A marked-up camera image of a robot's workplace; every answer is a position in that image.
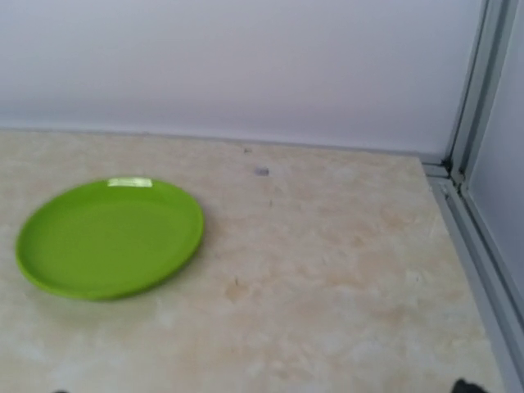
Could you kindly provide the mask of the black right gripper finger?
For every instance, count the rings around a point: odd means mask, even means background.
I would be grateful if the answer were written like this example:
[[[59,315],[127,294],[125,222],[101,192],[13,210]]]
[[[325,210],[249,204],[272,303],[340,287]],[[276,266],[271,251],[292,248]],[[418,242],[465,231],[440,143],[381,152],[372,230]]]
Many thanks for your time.
[[[452,387],[452,393],[488,393],[488,391],[476,383],[458,379]]]

